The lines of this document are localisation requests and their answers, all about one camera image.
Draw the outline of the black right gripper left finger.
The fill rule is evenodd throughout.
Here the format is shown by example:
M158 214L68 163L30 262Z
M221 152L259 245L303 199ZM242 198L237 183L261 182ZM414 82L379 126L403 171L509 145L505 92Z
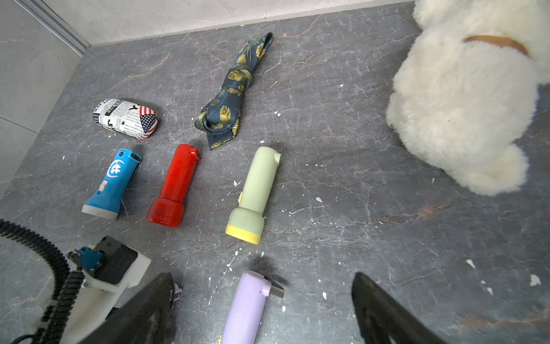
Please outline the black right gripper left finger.
M160 273L82 343L164 343L173 307L174 280Z

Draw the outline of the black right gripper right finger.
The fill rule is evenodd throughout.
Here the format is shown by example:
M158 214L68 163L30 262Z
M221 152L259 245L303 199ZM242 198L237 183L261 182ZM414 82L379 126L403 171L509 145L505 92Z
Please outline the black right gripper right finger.
M352 302L366 343L445 343L362 272L355 274Z

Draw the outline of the purple flashlight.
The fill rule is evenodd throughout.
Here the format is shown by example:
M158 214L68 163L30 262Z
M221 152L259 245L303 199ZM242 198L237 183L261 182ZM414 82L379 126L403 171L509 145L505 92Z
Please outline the purple flashlight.
M172 301L176 302L180 299L182 293L182 289L176 284L173 284L173 291L172 291Z
M254 343L266 301L284 297L284 288L258 272L241 275L219 343Z

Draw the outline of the red flashlight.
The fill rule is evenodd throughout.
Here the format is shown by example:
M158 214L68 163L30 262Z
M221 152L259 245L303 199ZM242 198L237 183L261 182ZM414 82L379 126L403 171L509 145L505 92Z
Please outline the red flashlight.
M185 212L183 201L200 160L201 154L197 148L188 144L177 147L160 196L154 200L146 216L148 222L179 227Z

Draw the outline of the blue flashlight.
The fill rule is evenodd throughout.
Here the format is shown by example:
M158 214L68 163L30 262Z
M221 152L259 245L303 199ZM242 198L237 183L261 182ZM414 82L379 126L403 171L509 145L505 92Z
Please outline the blue flashlight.
M120 212L122 196L142 157L130 149L120 149L98 190L84 203L82 213L115 220Z

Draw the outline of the green flashlight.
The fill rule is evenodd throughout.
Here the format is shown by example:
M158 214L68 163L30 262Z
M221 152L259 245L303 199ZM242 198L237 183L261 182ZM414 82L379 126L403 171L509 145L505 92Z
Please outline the green flashlight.
M264 210L279 167L281 154L270 147L257 149L240 196L239 206L232 211L226 233L257 245L264 230Z

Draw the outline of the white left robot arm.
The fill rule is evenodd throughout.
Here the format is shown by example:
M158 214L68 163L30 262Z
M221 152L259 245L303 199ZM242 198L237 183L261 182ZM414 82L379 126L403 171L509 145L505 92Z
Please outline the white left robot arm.
M2 343L60 343L83 282L45 236L1 220Z

